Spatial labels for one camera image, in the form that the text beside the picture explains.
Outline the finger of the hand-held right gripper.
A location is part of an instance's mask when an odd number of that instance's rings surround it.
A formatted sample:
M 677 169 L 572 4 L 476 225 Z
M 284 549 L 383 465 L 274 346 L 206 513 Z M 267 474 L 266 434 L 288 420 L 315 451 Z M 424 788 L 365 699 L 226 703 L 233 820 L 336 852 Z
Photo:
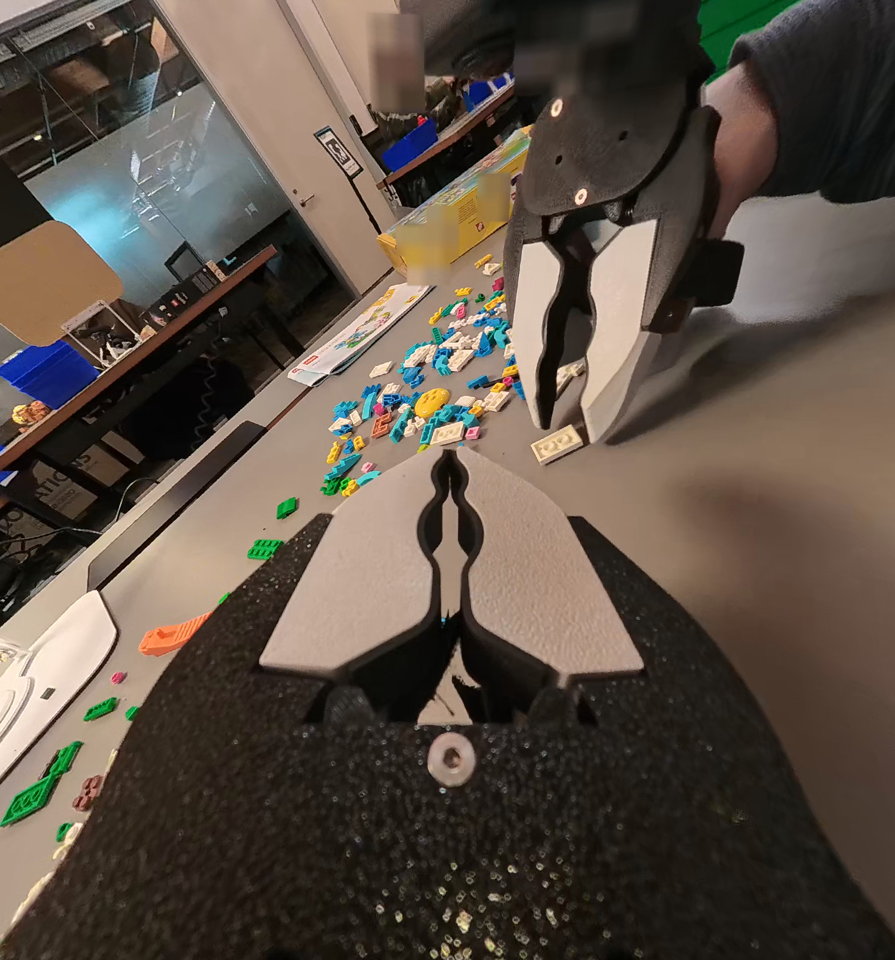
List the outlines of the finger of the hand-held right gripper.
M 661 345 L 661 335 L 642 326 L 657 230 L 657 220 L 620 228 L 590 266 L 581 411 L 592 445 L 619 429 Z
M 519 261 L 519 376 L 531 420 L 551 425 L 556 375 L 575 309 L 591 316 L 595 249 L 584 228 L 526 243 Z

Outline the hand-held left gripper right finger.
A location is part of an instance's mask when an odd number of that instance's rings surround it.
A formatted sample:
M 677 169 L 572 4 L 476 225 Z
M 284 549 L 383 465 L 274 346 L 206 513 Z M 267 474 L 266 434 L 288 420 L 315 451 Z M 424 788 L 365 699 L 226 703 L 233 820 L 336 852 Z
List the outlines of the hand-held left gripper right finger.
M 524 478 L 458 449 L 459 519 L 470 524 L 462 582 L 465 663 L 484 685 L 562 690 L 645 668 L 563 510 Z

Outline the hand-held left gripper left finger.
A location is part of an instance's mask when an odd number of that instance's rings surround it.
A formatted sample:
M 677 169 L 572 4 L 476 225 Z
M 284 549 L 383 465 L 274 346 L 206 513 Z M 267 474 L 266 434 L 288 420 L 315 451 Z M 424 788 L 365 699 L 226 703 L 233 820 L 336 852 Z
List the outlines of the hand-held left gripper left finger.
M 453 460 L 417 454 L 334 512 L 260 667 L 335 683 L 440 682 L 454 642 L 433 554 Z

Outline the white plate brick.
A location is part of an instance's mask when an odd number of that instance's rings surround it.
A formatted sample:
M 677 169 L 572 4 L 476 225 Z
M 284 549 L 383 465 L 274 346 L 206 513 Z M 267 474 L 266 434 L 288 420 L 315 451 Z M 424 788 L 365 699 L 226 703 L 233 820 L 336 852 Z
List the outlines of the white plate brick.
M 577 450 L 583 450 L 585 439 L 573 424 L 568 424 L 530 444 L 530 449 L 541 466 L 549 466 Z

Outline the grey desk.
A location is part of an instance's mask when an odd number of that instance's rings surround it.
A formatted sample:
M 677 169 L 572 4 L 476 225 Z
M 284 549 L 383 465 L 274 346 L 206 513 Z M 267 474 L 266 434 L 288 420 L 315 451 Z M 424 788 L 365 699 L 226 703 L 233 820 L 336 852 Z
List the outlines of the grey desk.
M 588 519 L 720 646 L 895 929 L 895 198 L 751 200 L 729 235 L 746 247 L 730 312 L 691 318 L 615 443 L 540 466 L 543 432 L 513 401 L 479 449 Z M 273 381 L 246 411 L 271 429 L 108 585 L 109 669 L 0 785 L 1 820 L 57 750 L 83 743 L 46 807 L 0 827 L 0 937 L 51 869 L 78 786 L 131 727 L 125 710 L 171 662 L 139 655 L 142 634 L 214 606 L 257 570 L 254 540 L 289 539 L 324 510 L 324 423 L 377 347 L 304 398 Z M 115 713 L 83 721 L 114 696 Z

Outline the person's right hand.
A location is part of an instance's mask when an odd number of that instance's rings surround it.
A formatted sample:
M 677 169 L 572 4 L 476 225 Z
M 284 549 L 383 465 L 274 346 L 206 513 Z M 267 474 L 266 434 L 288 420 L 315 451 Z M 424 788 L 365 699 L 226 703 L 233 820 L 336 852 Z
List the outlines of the person's right hand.
M 732 66 L 705 91 L 719 116 L 714 169 L 719 197 L 708 235 L 721 238 L 743 203 L 756 196 L 777 162 L 777 120 L 749 60 Z

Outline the pile of colourful toy bricks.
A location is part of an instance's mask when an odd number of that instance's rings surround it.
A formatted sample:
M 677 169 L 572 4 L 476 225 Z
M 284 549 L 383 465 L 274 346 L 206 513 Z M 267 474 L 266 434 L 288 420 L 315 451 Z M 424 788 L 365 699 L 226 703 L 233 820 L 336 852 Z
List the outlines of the pile of colourful toy bricks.
M 322 499 L 349 498 L 416 453 L 475 444 L 486 422 L 523 396 L 499 253 L 478 255 L 458 285 L 433 288 L 395 324 L 393 337 L 374 341 L 382 352 L 331 406 Z M 414 403 L 433 388 L 449 390 L 449 403 L 417 417 Z M 386 411 L 390 433 L 372 439 L 373 420 Z

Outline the yellow toy set box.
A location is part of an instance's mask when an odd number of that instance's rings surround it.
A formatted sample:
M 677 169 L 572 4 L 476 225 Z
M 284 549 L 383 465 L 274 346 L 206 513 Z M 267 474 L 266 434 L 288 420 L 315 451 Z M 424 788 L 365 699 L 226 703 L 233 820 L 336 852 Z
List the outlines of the yellow toy set box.
M 393 270 L 429 279 L 505 226 L 524 172 L 533 126 L 523 126 L 464 174 L 377 236 Z

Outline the green board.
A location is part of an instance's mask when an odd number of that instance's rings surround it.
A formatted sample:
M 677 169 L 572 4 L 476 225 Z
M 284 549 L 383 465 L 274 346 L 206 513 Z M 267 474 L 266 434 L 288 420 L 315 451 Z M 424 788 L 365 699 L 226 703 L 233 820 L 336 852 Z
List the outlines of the green board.
M 701 44 L 712 63 L 711 79 L 727 69 L 739 37 L 765 26 L 796 1 L 702 1 L 698 11 Z

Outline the instruction booklet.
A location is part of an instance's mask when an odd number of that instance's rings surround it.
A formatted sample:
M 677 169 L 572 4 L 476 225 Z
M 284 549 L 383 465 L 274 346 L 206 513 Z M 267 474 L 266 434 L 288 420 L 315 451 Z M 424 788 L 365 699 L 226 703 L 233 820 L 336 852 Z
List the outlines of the instruction booklet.
M 290 368 L 288 377 L 306 387 L 313 387 L 325 378 L 343 372 L 433 288 L 433 285 L 407 283 L 389 287 L 336 336 Z

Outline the orange brick separator tool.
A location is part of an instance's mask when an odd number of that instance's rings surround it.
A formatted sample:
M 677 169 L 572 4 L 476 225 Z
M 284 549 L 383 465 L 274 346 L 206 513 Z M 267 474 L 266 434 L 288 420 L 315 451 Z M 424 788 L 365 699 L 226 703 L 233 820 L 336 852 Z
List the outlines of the orange brick separator tool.
M 138 652 L 147 657 L 161 657 L 186 645 L 212 616 L 210 611 L 182 623 L 157 627 L 144 633 Z

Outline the clear display case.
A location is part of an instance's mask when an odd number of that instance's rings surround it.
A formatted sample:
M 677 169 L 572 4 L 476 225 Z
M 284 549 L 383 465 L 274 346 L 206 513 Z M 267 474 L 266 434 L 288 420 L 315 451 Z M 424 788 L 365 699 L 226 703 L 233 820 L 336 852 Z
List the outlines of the clear display case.
M 138 347 L 149 315 L 142 307 L 119 297 L 93 312 L 84 312 L 71 320 L 60 337 L 98 371 L 118 363 L 119 359 Z

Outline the brown cardboard sheet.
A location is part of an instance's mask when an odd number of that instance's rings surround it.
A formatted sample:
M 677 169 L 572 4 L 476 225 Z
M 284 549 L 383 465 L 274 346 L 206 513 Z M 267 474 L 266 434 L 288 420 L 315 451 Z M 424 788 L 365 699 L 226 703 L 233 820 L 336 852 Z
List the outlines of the brown cardboard sheet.
M 29 346 L 51 345 L 123 294 L 118 273 L 64 222 L 0 246 L 0 325 Z

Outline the wall sign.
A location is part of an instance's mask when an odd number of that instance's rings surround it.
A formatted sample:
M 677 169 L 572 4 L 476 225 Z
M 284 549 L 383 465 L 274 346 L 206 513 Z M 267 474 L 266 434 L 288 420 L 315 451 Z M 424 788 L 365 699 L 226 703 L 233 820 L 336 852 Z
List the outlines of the wall sign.
M 363 172 L 364 168 L 332 127 L 325 126 L 313 136 L 349 181 L 352 182 Z

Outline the large green base plate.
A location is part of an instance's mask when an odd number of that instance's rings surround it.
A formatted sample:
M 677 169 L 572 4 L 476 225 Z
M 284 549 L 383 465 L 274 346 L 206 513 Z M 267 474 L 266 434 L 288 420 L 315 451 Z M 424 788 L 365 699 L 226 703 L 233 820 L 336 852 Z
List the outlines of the large green base plate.
M 0 820 L 0 828 L 12 826 L 43 810 L 49 804 L 61 778 L 61 774 L 47 774 L 15 794 Z

